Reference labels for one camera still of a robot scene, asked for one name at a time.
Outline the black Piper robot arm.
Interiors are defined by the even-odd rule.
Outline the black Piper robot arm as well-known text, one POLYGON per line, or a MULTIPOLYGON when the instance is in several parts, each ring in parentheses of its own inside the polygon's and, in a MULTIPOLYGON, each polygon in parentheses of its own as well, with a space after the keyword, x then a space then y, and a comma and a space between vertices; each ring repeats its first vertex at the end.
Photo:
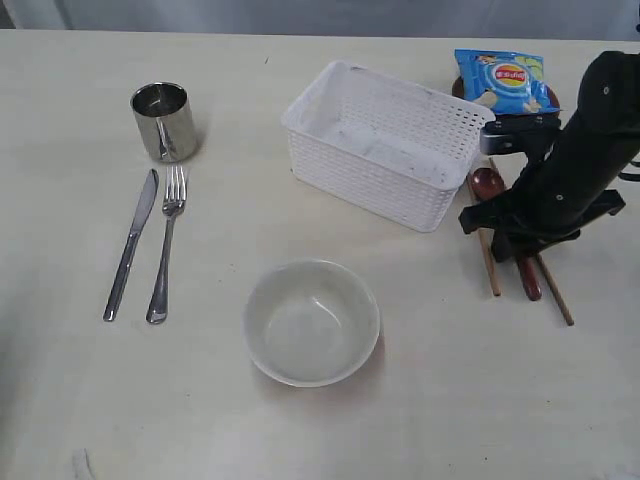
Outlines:
POLYGON ((611 182, 639 153, 639 57, 601 53, 586 69, 567 123, 551 114, 502 117, 480 131, 486 155, 522 152, 512 187, 463 209, 470 234, 491 229, 497 262, 575 240, 582 227, 625 206, 611 182))

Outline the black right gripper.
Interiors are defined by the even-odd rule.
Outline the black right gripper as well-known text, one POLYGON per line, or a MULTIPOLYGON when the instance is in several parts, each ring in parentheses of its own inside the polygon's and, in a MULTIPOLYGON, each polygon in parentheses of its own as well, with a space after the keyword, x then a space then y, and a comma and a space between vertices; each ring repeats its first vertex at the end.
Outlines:
POLYGON ((543 156, 527 157, 511 188, 464 208, 460 225, 467 234, 494 230, 490 250, 497 263, 535 257, 618 214, 626 203, 609 185, 625 167, 624 131, 597 132, 573 116, 543 156))

